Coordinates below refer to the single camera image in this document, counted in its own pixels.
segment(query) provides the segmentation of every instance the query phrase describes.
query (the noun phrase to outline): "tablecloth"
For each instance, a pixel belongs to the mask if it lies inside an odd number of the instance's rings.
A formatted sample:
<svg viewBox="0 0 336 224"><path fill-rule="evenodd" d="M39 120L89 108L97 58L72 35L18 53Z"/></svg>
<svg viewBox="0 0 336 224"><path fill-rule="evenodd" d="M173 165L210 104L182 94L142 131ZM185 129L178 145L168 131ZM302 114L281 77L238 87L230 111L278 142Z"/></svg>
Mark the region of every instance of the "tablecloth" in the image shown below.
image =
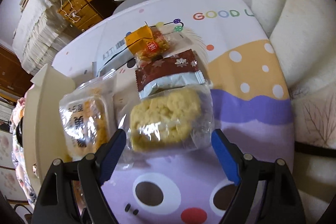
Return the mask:
<svg viewBox="0 0 336 224"><path fill-rule="evenodd" d="M91 77L97 52L108 52L145 23L165 24L186 38L171 54L189 48L197 52L212 83L216 127L231 142L259 160L281 157L292 168L293 117L286 83L272 45L242 0L143 2L77 37L56 55L53 66L79 85ZM117 70L116 113L129 100L139 100L133 66L128 62ZM232 189L212 148L135 163L130 170L116 170L102 187L123 224L216 224Z"/></svg>

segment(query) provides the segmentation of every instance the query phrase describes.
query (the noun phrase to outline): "pink dot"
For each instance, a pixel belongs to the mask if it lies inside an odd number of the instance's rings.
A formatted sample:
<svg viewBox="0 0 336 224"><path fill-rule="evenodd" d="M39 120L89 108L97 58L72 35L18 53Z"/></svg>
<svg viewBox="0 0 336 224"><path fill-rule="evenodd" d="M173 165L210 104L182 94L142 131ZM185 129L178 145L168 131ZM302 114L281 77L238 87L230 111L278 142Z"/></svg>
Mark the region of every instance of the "pink dot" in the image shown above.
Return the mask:
<svg viewBox="0 0 336 224"><path fill-rule="evenodd" d="M211 45L211 44L207 45L207 50L208 51L213 51L214 48L215 47L213 45Z"/></svg>

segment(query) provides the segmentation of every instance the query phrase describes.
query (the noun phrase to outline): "clear plastic packaging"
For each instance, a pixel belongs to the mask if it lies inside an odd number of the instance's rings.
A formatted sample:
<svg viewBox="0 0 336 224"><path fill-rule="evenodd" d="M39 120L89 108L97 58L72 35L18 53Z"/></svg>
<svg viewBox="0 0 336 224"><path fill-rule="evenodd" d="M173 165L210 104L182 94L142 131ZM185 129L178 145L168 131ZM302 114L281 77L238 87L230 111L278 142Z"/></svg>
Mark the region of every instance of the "clear plastic packaging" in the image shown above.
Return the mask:
<svg viewBox="0 0 336 224"><path fill-rule="evenodd" d="M116 130L113 94L115 70L80 85L59 102L66 145L73 160L95 153Z"/></svg>
<svg viewBox="0 0 336 224"><path fill-rule="evenodd" d="M205 148L214 129L212 98L206 85L165 90L128 107L119 128L127 132L134 159Z"/></svg>

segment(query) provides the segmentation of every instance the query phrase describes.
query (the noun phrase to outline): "brown snack wrapper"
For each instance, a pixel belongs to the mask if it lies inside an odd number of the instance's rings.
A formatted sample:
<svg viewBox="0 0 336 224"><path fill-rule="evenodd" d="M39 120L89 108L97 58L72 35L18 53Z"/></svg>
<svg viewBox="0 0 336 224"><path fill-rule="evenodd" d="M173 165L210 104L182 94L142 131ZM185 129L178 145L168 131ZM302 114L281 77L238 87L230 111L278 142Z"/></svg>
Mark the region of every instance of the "brown snack wrapper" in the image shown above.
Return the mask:
<svg viewBox="0 0 336 224"><path fill-rule="evenodd" d="M135 76L140 99L161 90L205 83L192 50L137 68Z"/></svg>

